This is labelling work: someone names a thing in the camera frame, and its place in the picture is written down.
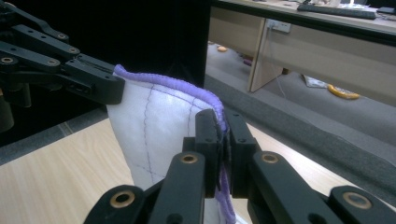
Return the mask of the black keyboard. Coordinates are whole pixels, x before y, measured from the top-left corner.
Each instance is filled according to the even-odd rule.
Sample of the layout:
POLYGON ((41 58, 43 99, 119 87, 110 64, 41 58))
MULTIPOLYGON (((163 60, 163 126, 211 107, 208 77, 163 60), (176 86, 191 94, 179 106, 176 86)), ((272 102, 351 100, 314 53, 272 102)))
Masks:
POLYGON ((374 20, 376 18, 375 13, 372 11, 353 10, 338 7, 321 7, 310 4, 300 4, 297 6, 297 10, 302 12, 313 12, 365 20, 374 20))

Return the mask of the white cloth with purple edge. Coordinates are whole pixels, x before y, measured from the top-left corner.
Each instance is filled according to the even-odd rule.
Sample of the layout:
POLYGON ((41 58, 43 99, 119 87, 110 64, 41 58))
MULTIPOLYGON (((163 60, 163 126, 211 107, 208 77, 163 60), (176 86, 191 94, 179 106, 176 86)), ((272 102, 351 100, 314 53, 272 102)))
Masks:
POLYGON ((134 184, 148 189, 165 178, 183 140, 195 136, 196 114, 215 112, 220 134, 228 132, 224 107, 211 91, 187 81, 149 73, 132 73, 117 65, 113 75, 125 80, 122 101, 107 114, 134 184))

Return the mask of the light wooden desk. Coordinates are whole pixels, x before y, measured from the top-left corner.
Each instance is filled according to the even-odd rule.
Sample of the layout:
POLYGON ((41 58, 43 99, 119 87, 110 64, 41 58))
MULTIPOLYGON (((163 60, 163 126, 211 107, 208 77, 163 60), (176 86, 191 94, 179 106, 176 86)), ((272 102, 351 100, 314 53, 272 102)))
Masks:
POLYGON ((286 68, 396 106, 396 16, 373 21, 299 12, 287 0, 213 0, 209 39, 253 58, 256 91, 286 68), (267 20, 291 24, 288 34, 267 20))

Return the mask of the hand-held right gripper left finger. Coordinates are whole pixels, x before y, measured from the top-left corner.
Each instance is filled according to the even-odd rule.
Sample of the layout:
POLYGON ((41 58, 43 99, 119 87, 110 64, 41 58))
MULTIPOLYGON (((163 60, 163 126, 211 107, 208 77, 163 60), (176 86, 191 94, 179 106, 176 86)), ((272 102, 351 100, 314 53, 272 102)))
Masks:
POLYGON ((222 157, 222 130, 213 109, 195 115, 195 136, 183 139, 182 151, 193 151, 205 157, 205 196, 214 198, 219 189, 219 167, 222 157))

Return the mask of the white wall socket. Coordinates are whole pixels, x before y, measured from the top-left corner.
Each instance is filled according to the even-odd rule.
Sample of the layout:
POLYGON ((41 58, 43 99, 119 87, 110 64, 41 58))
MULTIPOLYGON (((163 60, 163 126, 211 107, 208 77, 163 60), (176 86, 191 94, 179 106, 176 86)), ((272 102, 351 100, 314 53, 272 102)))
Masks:
POLYGON ((290 32, 291 24, 283 21, 276 20, 267 20, 267 27, 271 30, 279 31, 284 34, 288 34, 290 32))

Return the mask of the yellow object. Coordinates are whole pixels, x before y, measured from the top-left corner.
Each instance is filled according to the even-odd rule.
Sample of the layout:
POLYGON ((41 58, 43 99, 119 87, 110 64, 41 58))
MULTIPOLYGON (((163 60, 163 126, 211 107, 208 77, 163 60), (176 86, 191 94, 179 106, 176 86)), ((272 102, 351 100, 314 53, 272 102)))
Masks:
POLYGON ((355 92, 347 91, 331 84, 328 85, 327 89, 330 93, 342 99, 356 100, 360 98, 360 96, 355 92))

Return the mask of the white paper packet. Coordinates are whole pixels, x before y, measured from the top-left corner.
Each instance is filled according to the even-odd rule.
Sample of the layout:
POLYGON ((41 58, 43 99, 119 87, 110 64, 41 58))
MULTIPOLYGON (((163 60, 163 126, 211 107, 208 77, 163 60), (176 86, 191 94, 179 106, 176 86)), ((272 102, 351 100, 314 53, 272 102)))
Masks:
POLYGON ((304 82, 308 88, 326 89, 328 87, 327 83, 306 75, 304 75, 304 82))

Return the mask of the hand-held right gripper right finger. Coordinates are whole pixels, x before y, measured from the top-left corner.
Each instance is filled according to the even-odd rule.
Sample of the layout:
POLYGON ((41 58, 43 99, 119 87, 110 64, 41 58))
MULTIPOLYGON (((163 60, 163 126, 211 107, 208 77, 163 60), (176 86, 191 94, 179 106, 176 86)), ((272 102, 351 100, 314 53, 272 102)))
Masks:
POLYGON ((226 110, 229 149, 230 192, 234 198, 247 198, 250 185, 249 165, 257 152, 257 141, 253 137, 243 116, 226 110))

